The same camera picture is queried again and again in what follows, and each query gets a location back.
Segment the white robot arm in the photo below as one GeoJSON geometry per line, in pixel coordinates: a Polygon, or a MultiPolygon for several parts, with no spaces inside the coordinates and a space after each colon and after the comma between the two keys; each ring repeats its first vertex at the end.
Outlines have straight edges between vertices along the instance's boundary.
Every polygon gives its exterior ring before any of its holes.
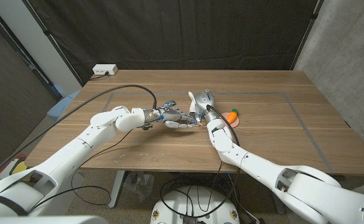
{"type": "Polygon", "coordinates": [[[174,105],[175,102],[170,101],[157,109],[133,108],[131,112],[124,106],[118,106],[94,115],[84,132],[46,161],[0,180],[0,217],[55,215],[48,212],[53,210],[51,206],[55,206],[50,203],[51,200],[37,208],[34,206],[59,193],[62,184],[71,185],[65,181],[70,180],[93,150],[113,139],[117,131],[126,133],[136,127],[148,129],[154,121],[162,121],[170,128],[191,128],[191,125],[176,122],[191,121],[192,118],[177,108],[171,108],[174,105]],[[22,182],[32,175],[41,178],[32,185],[22,182]]]}
{"type": "Polygon", "coordinates": [[[230,129],[213,110],[215,97],[210,91],[205,90],[192,101],[196,111],[205,115],[211,143],[220,159],[261,182],[299,216],[311,223],[364,223],[363,194],[341,188],[335,179],[315,168],[280,166],[246,151],[232,141],[230,129]]]}

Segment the concrete wall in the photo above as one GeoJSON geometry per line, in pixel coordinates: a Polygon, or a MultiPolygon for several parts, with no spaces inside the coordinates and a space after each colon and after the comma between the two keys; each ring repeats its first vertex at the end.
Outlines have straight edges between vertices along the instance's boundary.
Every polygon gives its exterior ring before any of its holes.
{"type": "Polygon", "coordinates": [[[294,69],[364,140],[364,0],[325,0],[294,69]]]}

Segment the black curtain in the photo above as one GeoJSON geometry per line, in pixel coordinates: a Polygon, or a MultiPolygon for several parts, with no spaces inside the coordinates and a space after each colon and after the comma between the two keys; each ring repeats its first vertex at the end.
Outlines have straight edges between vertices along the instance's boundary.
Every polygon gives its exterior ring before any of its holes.
{"type": "Polygon", "coordinates": [[[30,0],[84,83],[119,69],[289,70],[317,0],[30,0]]]}

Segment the white outlet box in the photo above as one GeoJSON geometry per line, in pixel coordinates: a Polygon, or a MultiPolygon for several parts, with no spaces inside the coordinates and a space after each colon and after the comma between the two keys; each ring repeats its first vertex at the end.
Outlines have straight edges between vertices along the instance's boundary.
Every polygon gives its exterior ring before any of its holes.
{"type": "Polygon", "coordinates": [[[104,75],[106,72],[108,72],[109,75],[115,75],[118,71],[118,67],[116,64],[96,64],[92,70],[95,75],[104,75]]]}

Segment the toy carrot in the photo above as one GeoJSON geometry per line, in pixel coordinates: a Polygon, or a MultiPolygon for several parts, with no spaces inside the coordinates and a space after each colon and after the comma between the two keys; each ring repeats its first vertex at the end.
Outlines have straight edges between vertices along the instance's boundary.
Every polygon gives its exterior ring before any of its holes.
{"type": "Polygon", "coordinates": [[[229,122],[229,124],[234,122],[234,120],[237,118],[237,115],[238,115],[238,110],[232,109],[232,111],[229,113],[229,116],[227,116],[227,122],[229,122]]]}

